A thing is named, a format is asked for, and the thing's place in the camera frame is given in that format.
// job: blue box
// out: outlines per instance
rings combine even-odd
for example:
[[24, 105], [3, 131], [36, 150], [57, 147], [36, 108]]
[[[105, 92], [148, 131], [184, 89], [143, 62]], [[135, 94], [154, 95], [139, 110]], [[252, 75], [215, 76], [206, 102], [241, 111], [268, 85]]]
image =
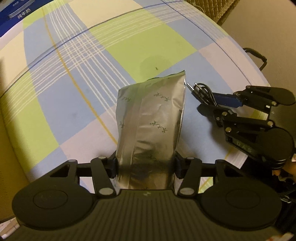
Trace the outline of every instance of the blue box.
[[0, 37], [24, 17], [51, 1], [52, 0], [14, 0], [3, 10], [0, 9]]

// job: plaid tablecloth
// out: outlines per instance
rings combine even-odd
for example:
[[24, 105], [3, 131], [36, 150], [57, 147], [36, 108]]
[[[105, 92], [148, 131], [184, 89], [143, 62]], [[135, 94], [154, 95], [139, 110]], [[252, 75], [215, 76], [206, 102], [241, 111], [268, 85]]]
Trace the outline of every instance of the plaid tablecloth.
[[[67, 159], [111, 155], [123, 86], [182, 70], [187, 82], [214, 92], [268, 85], [242, 48], [184, 1], [54, 0], [0, 38], [0, 61], [1, 110], [29, 180]], [[246, 156], [231, 149], [198, 104], [186, 90], [179, 152], [240, 167]]]

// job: silver foil bag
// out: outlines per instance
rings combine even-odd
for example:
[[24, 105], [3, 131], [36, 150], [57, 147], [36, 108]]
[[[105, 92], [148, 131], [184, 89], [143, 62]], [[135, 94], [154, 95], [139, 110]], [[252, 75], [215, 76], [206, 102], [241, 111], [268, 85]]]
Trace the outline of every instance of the silver foil bag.
[[182, 71], [119, 90], [119, 188], [174, 188], [173, 156], [180, 136], [185, 85]]

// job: yellow stripe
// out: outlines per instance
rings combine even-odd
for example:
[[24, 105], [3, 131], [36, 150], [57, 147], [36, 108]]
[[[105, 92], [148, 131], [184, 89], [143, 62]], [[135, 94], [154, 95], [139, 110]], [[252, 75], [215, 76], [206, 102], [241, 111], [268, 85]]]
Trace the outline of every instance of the yellow stripe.
[[228, 153], [226, 154], [226, 156], [224, 157], [224, 160], [226, 160], [226, 158], [230, 155], [230, 153], [233, 151], [234, 147], [230, 147]]
[[198, 190], [202, 189], [210, 180], [211, 178], [209, 177], [200, 187]]
[[63, 64], [63, 67], [65, 68], [67, 74], [70, 76], [74, 86], [76, 87], [76, 89], [78, 90], [78, 92], [81, 94], [82, 98], [84, 99], [84, 101], [87, 103], [87, 105], [89, 106], [89, 108], [91, 109], [91, 111], [93, 112], [93, 114], [95, 115], [95, 117], [98, 119], [98, 121], [101, 123], [101, 125], [103, 126], [103, 128], [105, 129], [105, 131], [107, 132], [108, 136], [112, 139], [112, 141], [117, 144], [117, 141], [116, 139], [114, 138], [114, 136], [111, 134], [111, 132], [108, 130], [108, 128], [106, 127], [106, 125], [104, 124], [104, 122], [102, 121], [102, 119], [99, 117], [99, 115], [97, 114], [97, 112], [95, 111], [95, 109], [92, 107], [90, 101], [86, 98], [86, 96], [84, 95], [84, 93], [82, 92], [82, 90], [80, 89], [80, 87], [78, 86], [77, 82], [74, 80], [74, 77], [73, 75], [70, 73], [70, 70], [68, 69], [66, 63], [64, 62], [63, 58], [62, 58], [62, 55], [61, 53], [59, 52], [59, 50], [57, 49], [57, 46], [52, 38], [52, 35], [49, 31], [49, 28], [48, 28], [48, 25], [47, 25], [47, 22], [46, 22], [46, 18], [45, 18], [45, 13], [44, 13], [44, 10], [42, 8], [42, 12], [43, 12], [43, 19], [44, 19], [44, 22], [45, 22], [45, 27], [46, 27], [46, 30], [48, 32], [48, 35], [50, 37], [50, 40], [52, 42], [52, 45], [54, 46], [55, 50], [57, 51], [57, 55], [59, 56], [59, 59], [61, 60], [62, 64]]

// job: person's hand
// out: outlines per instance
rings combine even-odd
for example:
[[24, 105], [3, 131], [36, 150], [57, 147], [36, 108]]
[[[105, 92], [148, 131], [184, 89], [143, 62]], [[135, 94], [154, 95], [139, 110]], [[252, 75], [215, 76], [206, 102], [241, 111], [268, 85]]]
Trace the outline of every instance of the person's hand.
[[[296, 182], [296, 154], [294, 154], [294, 156], [292, 157], [291, 160], [286, 161], [286, 163], [282, 169], [285, 170], [286, 172], [288, 172], [289, 174], [293, 175], [293, 180], [294, 180], [294, 182]], [[281, 169], [280, 170], [272, 170], [273, 175], [279, 176], [280, 173], [281, 173]]]

